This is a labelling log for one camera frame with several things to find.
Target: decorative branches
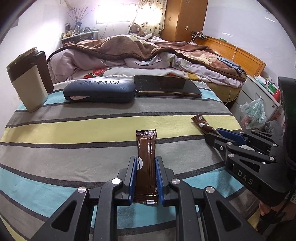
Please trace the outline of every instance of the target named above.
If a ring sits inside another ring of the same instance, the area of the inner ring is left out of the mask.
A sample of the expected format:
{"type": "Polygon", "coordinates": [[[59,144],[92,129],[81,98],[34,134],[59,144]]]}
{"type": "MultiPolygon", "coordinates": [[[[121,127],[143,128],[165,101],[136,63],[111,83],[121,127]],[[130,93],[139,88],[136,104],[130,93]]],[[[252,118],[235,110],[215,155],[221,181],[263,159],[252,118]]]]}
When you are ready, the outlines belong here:
{"type": "Polygon", "coordinates": [[[70,16],[70,18],[72,19],[72,21],[75,24],[80,23],[86,15],[88,15],[91,11],[94,10],[94,9],[92,9],[87,14],[85,14],[85,12],[87,11],[88,8],[89,8],[88,6],[84,6],[81,11],[80,11],[80,8],[78,10],[76,10],[76,8],[74,8],[74,10],[72,10],[70,12],[72,14],[72,16],[68,12],[67,12],[67,14],[70,16]]]}

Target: brown snack packet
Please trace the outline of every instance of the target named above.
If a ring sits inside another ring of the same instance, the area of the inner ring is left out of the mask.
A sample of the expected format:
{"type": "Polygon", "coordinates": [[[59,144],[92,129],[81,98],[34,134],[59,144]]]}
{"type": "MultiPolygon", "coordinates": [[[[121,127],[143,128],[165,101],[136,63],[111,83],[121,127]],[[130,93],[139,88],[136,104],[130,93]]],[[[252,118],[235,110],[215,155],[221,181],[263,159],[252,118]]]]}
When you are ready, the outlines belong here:
{"type": "Polygon", "coordinates": [[[157,204],[158,192],[155,174],[156,130],[136,132],[138,141],[138,170],[134,202],[157,204]]]}
{"type": "Polygon", "coordinates": [[[219,136],[222,136],[218,131],[211,127],[202,115],[196,115],[191,118],[193,122],[205,133],[213,133],[219,136]]]}

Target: window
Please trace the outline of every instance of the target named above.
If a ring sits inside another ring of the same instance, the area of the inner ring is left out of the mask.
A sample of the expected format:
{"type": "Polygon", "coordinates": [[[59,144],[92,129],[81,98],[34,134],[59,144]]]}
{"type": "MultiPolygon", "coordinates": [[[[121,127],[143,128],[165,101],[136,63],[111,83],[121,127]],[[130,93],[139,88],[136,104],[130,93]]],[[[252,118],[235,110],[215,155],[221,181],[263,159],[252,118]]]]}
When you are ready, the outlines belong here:
{"type": "Polygon", "coordinates": [[[129,22],[136,15],[137,4],[104,4],[98,6],[96,24],[129,22]]]}

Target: bed frame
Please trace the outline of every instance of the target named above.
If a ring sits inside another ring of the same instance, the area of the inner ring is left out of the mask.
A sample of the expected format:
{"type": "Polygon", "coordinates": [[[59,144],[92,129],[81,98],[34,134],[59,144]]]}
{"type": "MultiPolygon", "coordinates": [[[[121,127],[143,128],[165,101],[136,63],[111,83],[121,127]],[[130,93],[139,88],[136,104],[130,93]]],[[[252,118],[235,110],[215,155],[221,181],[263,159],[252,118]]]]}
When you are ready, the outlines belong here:
{"type": "Polygon", "coordinates": [[[233,61],[239,64],[245,70],[245,72],[251,76],[259,76],[266,66],[266,63],[254,55],[219,39],[208,37],[206,40],[204,40],[196,37],[195,43],[198,45],[206,45],[210,49],[214,50],[217,54],[230,60],[232,60],[234,56],[233,61]]]}

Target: phone screen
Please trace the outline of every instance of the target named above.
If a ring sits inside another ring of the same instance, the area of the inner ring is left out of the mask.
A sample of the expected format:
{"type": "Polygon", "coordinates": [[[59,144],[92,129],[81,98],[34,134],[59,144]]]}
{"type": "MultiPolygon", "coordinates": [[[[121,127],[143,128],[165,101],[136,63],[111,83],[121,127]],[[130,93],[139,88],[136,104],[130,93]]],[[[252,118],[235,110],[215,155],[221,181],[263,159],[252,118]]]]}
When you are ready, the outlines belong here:
{"type": "Polygon", "coordinates": [[[153,75],[135,75],[133,80],[137,92],[202,95],[198,87],[189,79],[153,75]]]}

